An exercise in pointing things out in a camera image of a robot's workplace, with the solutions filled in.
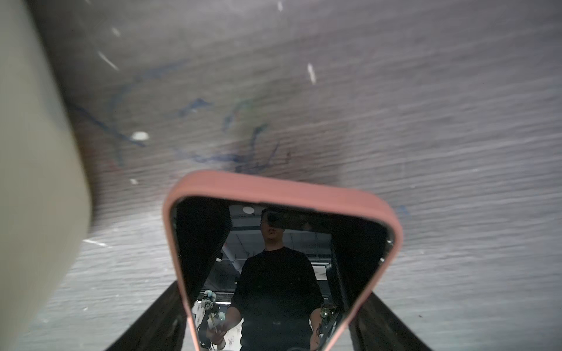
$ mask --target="man's hand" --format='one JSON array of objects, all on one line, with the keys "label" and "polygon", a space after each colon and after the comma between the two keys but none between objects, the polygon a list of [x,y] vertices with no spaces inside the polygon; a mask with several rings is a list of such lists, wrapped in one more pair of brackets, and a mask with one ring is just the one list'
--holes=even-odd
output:
[{"label": "man's hand", "polygon": [[318,330],[315,330],[310,336],[310,351],[318,350],[318,345],[320,345],[320,336]]},{"label": "man's hand", "polygon": [[207,328],[206,334],[213,344],[218,345],[223,340],[226,331],[223,331],[220,327],[213,329]]}]

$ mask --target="white paint speck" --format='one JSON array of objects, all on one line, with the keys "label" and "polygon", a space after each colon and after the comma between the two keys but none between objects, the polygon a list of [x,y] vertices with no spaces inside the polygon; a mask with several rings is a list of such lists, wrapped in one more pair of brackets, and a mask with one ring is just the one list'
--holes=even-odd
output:
[{"label": "white paint speck", "polygon": [[312,84],[316,84],[316,74],[314,73],[314,67],[312,66],[311,63],[309,63],[308,71],[309,71],[310,81],[312,82]]},{"label": "white paint speck", "polygon": [[115,64],[113,62],[111,62],[101,51],[98,51],[98,56],[104,60],[105,62],[107,62],[108,65],[111,66],[111,68],[113,68],[116,71],[119,71],[119,67],[115,66]]},{"label": "white paint speck", "polygon": [[101,247],[104,247],[104,248],[111,248],[111,246],[109,246],[105,243],[100,243],[99,241],[95,241],[95,240],[84,239],[82,241],[85,242],[85,243],[88,243],[88,244],[94,244],[94,245],[98,245],[98,246],[101,246]]},{"label": "white paint speck", "polygon": [[139,142],[143,142],[145,140],[148,140],[149,138],[150,135],[148,135],[148,133],[145,131],[136,131],[131,135],[131,139]]}]

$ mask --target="man's arm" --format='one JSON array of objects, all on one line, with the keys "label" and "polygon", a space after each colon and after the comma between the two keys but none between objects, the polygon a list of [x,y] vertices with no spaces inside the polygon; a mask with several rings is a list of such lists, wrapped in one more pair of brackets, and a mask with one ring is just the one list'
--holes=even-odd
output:
[{"label": "man's arm", "polygon": [[320,336],[318,334],[320,323],[322,323],[322,318],[320,317],[320,308],[317,308],[310,314],[310,324],[312,325],[312,337],[310,338],[311,350],[316,350],[320,344]]},{"label": "man's arm", "polygon": [[207,337],[215,345],[220,344],[226,332],[236,327],[238,323],[240,323],[240,321],[242,320],[242,315],[240,314],[240,311],[236,307],[229,307],[226,310],[225,316],[226,316],[226,320],[224,321],[223,324],[220,325],[220,327],[217,328],[217,330],[207,329],[206,331]]},{"label": "man's arm", "polygon": [[230,299],[230,306],[226,310],[226,320],[220,326],[218,330],[207,330],[207,337],[211,342],[217,345],[226,334],[227,331],[236,327],[238,323],[242,320],[242,312],[246,305],[246,295],[247,295],[247,280],[249,274],[248,263],[250,259],[247,259],[242,267],[242,273],[240,274],[240,279],[236,284],[236,289],[234,295]]},{"label": "man's arm", "polygon": [[242,314],[236,307],[230,306],[226,310],[226,320],[224,321],[224,327],[221,329],[225,332],[229,331],[230,329],[236,327],[238,323],[242,320]]},{"label": "man's arm", "polygon": [[322,297],[322,293],[320,292],[320,287],[318,286],[318,282],[316,281],[316,275],[314,274],[314,268],[312,267],[312,263],[310,263],[309,259],[306,256],[303,257],[305,261],[305,299],[306,305],[310,313],[310,324],[312,326],[312,336],[310,337],[310,349],[316,350],[320,343],[320,338],[318,336],[318,328],[320,327],[320,323],[322,322],[322,318],[320,317],[320,307],[324,303],[324,298]]}]

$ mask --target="mirror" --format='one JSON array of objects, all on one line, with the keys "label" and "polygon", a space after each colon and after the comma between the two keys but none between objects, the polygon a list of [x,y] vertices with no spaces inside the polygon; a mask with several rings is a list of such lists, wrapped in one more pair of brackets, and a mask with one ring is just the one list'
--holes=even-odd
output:
[{"label": "mirror", "polygon": [[383,223],[188,197],[170,213],[201,349],[322,350],[392,250]]}]

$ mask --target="dark fabric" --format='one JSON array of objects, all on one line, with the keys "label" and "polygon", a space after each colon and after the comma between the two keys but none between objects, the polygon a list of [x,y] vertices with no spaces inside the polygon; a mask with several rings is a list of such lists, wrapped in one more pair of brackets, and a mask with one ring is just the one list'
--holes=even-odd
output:
[{"label": "dark fabric", "polygon": [[187,315],[174,281],[106,351],[180,351]]},{"label": "dark fabric", "polygon": [[373,293],[350,323],[356,351],[431,351]]},{"label": "dark fabric", "polygon": [[379,223],[356,217],[334,216],[332,224],[332,266],[340,281],[344,305],[347,301],[350,307],[377,271],[388,231]]},{"label": "dark fabric", "polygon": [[244,318],[242,351],[310,347],[310,313],[323,298],[314,269],[301,252],[282,248],[248,260],[230,301]]},{"label": "dark fabric", "polygon": [[176,205],[175,236],[191,307],[232,228],[227,202],[190,197]]}]

